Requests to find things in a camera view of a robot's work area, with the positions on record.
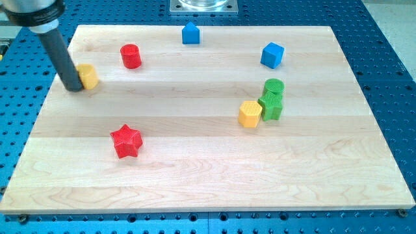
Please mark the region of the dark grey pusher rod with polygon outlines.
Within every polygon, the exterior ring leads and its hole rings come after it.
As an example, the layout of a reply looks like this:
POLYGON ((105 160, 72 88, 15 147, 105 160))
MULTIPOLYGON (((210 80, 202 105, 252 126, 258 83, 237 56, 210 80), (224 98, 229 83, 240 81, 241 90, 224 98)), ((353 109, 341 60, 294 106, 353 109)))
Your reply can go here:
POLYGON ((56 28, 45 33, 40 33, 38 37, 65 89, 70 92, 81 91, 83 84, 73 60, 68 53, 61 32, 56 28))

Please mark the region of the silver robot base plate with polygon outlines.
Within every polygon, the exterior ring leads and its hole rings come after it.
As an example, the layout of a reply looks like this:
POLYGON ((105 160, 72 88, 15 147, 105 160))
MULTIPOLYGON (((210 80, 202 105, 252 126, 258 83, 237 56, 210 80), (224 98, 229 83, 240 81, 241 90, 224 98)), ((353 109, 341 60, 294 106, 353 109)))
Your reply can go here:
POLYGON ((237 0, 170 0, 171 15, 237 15, 237 0))

